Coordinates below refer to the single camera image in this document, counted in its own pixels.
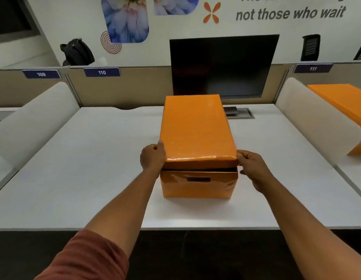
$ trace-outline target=computer monitor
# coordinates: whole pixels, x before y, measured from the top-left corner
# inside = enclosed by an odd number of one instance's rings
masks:
[[[279,34],[171,39],[174,95],[262,96]]]

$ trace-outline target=blue number plate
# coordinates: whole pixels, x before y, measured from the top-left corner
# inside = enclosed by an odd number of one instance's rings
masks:
[[[328,73],[334,64],[297,64],[294,74]]]
[[[88,78],[99,78],[106,76],[121,76],[120,69],[117,67],[110,68],[85,68],[85,75]]]
[[[26,78],[50,79],[61,78],[58,70],[22,70]]]

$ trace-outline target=maroon sleeve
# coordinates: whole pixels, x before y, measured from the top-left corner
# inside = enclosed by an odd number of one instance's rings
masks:
[[[128,268],[126,254],[115,243],[82,230],[34,280],[124,280]]]

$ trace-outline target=dark floor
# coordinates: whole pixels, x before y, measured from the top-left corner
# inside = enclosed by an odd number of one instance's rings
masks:
[[[361,230],[335,230],[361,254]],[[32,280],[75,232],[0,232],[0,280]],[[142,231],[127,279],[303,279],[280,231]]]

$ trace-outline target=orange box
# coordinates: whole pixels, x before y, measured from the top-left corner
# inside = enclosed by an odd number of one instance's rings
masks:
[[[317,84],[308,88],[361,127],[361,89],[350,84]],[[361,154],[361,142],[348,155]]]
[[[218,94],[167,96],[160,139],[165,198],[231,198],[239,162]]]

